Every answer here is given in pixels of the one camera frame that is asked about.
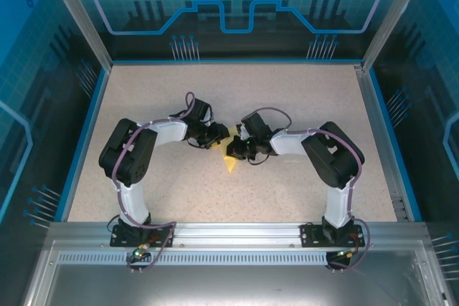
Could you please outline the right aluminium frame post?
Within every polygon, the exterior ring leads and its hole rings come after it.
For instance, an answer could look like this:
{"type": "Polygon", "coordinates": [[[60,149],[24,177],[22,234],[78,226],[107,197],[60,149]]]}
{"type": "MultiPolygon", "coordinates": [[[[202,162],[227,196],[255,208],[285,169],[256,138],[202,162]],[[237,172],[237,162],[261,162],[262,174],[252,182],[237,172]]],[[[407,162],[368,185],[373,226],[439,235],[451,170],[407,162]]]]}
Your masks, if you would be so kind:
{"type": "Polygon", "coordinates": [[[389,7],[380,27],[371,41],[368,50],[366,51],[362,63],[361,70],[368,72],[375,63],[379,53],[382,51],[384,45],[394,30],[400,17],[403,15],[410,0],[394,0],[389,7]]]}

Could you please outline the aluminium frame post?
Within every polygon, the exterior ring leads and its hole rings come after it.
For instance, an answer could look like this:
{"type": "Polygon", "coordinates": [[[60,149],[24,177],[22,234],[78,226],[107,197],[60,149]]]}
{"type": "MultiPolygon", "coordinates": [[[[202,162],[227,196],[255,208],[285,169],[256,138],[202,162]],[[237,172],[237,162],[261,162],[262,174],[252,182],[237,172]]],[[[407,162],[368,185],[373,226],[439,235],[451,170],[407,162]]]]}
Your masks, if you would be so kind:
{"type": "Polygon", "coordinates": [[[113,61],[81,0],[63,1],[101,67],[106,72],[111,72],[113,61]]]}
{"type": "Polygon", "coordinates": [[[366,51],[362,63],[361,70],[368,72],[375,63],[379,53],[382,51],[384,45],[394,30],[400,17],[403,15],[410,0],[394,0],[389,7],[380,27],[371,41],[368,50],[366,51]]]}

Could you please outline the slotted metal strip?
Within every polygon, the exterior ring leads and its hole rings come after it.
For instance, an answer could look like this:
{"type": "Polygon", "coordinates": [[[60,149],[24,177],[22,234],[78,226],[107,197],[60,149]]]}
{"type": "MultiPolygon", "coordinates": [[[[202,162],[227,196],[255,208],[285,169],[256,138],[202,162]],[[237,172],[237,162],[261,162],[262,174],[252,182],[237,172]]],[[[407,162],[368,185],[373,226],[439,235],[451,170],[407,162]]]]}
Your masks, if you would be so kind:
{"type": "MultiPolygon", "coordinates": [[[[59,264],[121,265],[127,263],[128,252],[61,252],[59,264]]],[[[164,252],[157,265],[174,266],[325,266],[325,252],[164,252]]]]}

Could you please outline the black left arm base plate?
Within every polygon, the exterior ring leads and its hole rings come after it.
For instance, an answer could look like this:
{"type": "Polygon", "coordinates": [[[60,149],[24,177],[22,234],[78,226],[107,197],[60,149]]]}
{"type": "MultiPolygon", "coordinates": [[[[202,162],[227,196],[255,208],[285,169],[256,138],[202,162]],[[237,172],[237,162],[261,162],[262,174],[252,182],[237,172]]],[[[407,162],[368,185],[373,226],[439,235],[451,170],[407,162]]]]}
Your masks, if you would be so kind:
{"type": "Polygon", "coordinates": [[[160,248],[170,230],[171,226],[162,229],[142,229],[118,224],[113,227],[110,246],[135,248],[148,244],[150,247],[160,248]]]}

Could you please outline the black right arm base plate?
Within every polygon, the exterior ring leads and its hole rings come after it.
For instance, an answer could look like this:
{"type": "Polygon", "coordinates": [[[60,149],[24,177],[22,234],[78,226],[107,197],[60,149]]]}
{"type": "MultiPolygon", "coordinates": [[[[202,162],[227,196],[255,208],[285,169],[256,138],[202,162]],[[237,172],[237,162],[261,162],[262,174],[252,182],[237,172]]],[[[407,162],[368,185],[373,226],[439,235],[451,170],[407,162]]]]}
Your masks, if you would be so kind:
{"type": "Polygon", "coordinates": [[[355,246],[362,248],[366,246],[362,227],[354,223],[340,229],[329,225],[306,223],[299,226],[299,232],[303,248],[351,248],[355,246]]]}

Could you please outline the blue edge trim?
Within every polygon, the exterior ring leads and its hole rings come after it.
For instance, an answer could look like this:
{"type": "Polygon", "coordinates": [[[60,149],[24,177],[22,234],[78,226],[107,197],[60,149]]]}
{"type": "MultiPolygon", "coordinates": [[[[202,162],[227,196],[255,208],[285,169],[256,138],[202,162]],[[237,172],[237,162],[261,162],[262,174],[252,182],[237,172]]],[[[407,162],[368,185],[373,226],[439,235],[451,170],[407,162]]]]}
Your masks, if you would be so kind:
{"type": "Polygon", "coordinates": [[[408,175],[406,165],[404,164],[401,150],[397,142],[397,138],[394,131],[394,126],[390,120],[389,111],[387,109],[387,102],[385,101],[381,87],[379,86],[376,73],[374,69],[371,68],[369,75],[372,81],[372,86],[374,87],[375,94],[379,103],[379,109],[381,110],[382,117],[384,118],[384,124],[388,135],[388,146],[392,154],[392,166],[395,169],[395,172],[392,174],[395,177],[397,182],[397,191],[399,192],[403,202],[404,209],[407,213],[408,221],[423,221],[420,208],[417,204],[417,199],[415,192],[413,190],[410,177],[408,175]]]}
{"type": "Polygon", "coordinates": [[[113,65],[199,65],[199,64],[325,64],[360,65],[359,59],[115,59],[113,65]]]}

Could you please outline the right power connector with LED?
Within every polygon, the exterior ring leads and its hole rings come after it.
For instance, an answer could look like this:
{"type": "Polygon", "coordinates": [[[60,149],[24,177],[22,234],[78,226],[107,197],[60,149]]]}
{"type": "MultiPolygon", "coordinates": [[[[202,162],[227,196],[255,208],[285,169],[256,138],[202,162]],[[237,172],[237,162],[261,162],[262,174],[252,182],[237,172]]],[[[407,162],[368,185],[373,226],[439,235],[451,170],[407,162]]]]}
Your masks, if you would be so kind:
{"type": "Polygon", "coordinates": [[[337,259],[350,259],[358,252],[359,252],[359,248],[358,247],[346,248],[346,249],[338,251],[335,254],[335,258],[337,258],[337,259]]]}

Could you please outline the aluminium side rail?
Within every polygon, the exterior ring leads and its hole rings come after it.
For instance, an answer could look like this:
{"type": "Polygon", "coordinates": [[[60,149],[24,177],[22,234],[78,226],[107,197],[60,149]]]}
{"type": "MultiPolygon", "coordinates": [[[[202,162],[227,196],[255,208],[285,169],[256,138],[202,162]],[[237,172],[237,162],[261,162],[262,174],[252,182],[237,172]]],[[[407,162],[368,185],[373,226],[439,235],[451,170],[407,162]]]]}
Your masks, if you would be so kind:
{"type": "Polygon", "coordinates": [[[404,202],[404,183],[399,176],[397,160],[371,77],[359,64],[354,65],[354,70],[372,129],[394,215],[398,222],[411,221],[410,212],[404,202]]]}

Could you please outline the left aluminium frame post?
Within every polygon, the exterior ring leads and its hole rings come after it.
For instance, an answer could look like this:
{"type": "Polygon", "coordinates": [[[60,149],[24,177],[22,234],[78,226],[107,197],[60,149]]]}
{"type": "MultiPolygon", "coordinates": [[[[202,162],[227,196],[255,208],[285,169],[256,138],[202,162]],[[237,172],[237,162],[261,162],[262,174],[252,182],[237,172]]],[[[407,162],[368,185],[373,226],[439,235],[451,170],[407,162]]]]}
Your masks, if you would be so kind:
{"type": "Polygon", "coordinates": [[[111,72],[113,61],[81,0],[63,1],[101,67],[106,72],[111,72]]]}

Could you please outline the sheet metal shelf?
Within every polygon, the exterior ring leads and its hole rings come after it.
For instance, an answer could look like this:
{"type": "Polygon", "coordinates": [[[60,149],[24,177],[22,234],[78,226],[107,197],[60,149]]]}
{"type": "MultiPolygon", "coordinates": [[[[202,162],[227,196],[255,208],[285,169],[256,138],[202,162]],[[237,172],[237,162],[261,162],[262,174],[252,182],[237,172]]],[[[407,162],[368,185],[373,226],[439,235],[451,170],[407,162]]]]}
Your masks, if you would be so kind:
{"type": "Polygon", "coordinates": [[[51,247],[23,306],[459,306],[423,247],[371,250],[353,270],[325,266],[59,264],[51,247]]]}

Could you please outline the power connector with led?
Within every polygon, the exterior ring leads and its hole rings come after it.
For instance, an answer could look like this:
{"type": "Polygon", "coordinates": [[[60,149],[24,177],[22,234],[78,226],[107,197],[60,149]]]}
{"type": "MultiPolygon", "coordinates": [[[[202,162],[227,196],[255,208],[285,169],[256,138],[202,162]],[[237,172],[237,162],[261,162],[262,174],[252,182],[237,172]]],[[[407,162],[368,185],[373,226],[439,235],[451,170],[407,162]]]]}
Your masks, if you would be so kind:
{"type": "Polygon", "coordinates": [[[358,252],[359,252],[359,248],[358,247],[346,248],[346,249],[338,251],[335,254],[335,258],[337,258],[337,259],[350,259],[358,252]]]}
{"type": "Polygon", "coordinates": [[[130,264],[136,262],[144,262],[151,256],[151,253],[148,251],[150,247],[149,243],[141,244],[136,249],[133,250],[132,255],[128,258],[130,264]]]}

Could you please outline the left power connector with LED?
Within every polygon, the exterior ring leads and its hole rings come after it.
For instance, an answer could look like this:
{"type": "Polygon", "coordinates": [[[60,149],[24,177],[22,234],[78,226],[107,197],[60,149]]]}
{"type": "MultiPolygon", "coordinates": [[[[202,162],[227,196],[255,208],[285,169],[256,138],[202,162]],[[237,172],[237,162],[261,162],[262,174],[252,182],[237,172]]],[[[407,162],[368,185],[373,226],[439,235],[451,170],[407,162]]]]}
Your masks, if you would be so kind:
{"type": "Polygon", "coordinates": [[[136,249],[133,250],[132,255],[128,258],[130,264],[136,262],[144,262],[151,256],[151,253],[148,251],[150,247],[149,243],[141,244],[136,249]]]}

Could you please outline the aluminium mounting rail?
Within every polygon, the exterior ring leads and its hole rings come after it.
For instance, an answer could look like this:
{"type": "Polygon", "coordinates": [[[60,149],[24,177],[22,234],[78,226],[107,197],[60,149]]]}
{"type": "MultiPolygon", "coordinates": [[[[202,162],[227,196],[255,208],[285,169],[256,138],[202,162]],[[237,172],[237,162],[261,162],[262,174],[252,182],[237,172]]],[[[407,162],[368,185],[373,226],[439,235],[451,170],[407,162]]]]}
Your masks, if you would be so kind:
{"type": "MultiPolygon", "coordinates": [[[[301,246],[299,223],[179,223],[174,231],[176,251],[298,251],[301,246]]],[[[407,250],[430,247],[427,227],[422,222],[371,222],[363,227],[368,248],[407,250]]],[[[104,223],[53,223],[45,244],[56,249],[103,249],[109,247],[110,234],[104,223]]]]}

